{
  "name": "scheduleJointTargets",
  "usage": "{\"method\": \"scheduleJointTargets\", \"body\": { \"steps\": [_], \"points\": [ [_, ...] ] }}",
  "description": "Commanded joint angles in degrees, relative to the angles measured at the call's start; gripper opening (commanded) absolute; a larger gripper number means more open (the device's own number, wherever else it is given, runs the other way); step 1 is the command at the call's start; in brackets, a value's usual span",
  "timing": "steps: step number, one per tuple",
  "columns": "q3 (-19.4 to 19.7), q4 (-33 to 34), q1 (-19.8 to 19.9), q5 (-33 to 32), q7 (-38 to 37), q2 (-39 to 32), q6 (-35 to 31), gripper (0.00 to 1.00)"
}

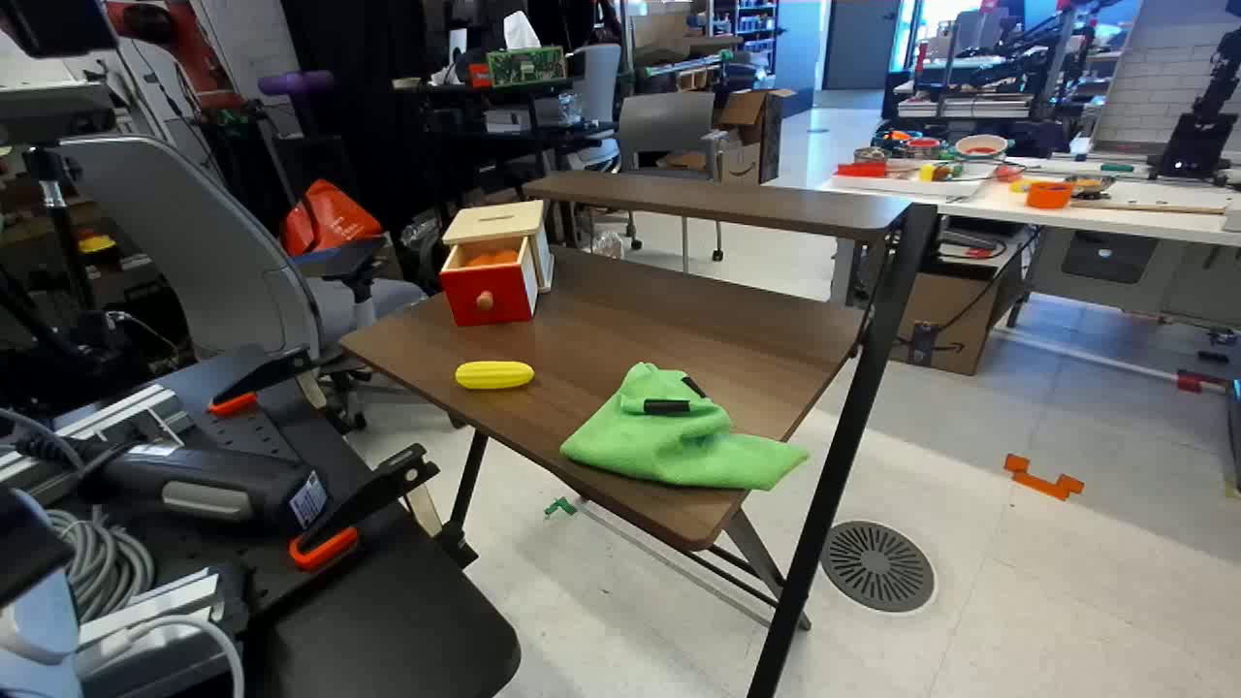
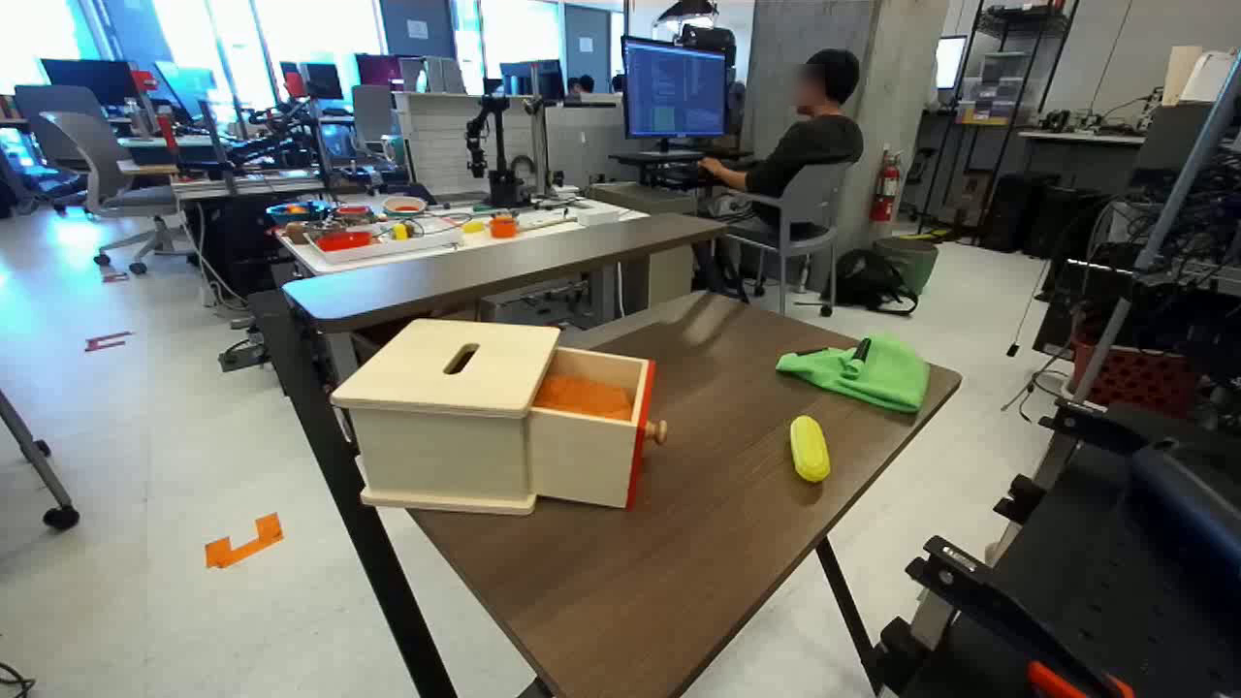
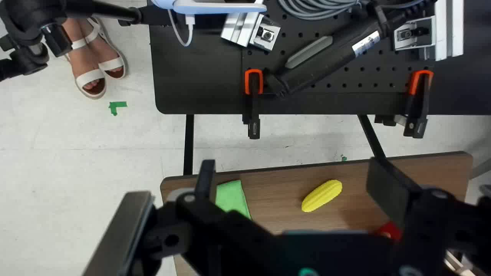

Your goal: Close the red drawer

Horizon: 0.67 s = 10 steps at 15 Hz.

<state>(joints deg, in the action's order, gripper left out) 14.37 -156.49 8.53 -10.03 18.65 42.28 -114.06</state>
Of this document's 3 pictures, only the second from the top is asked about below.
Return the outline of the small black robot arm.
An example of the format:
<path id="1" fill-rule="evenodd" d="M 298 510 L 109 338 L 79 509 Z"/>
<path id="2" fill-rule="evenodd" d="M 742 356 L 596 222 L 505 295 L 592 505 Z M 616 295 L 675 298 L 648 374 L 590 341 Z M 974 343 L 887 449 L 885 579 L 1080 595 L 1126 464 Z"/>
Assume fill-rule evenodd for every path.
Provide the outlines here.
<path id="1" fill-rule="evenodd" d="M 508 111 L 512 96 L 502 76 L 486 80 L 479 111 L 464 118 L 464 171 L 486 183 L 486 200 L 493 208 L 520 208 L 532 200 L 532 191 L 520 183 L 517 164 L 508 160 Z"/>

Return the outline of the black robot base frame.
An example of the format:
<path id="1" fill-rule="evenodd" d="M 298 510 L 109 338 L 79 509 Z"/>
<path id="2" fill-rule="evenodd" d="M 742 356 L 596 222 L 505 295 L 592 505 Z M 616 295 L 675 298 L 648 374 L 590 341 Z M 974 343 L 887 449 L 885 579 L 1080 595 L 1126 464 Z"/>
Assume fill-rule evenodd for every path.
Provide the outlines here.
<path id="1" fill-rule="evenodd" d="M 926 602 L 874 647 L 894 698 L 1241 698 L 1241 436 L 1146 407 L 1058 407 L 992 562 L 931 536 Z"/>

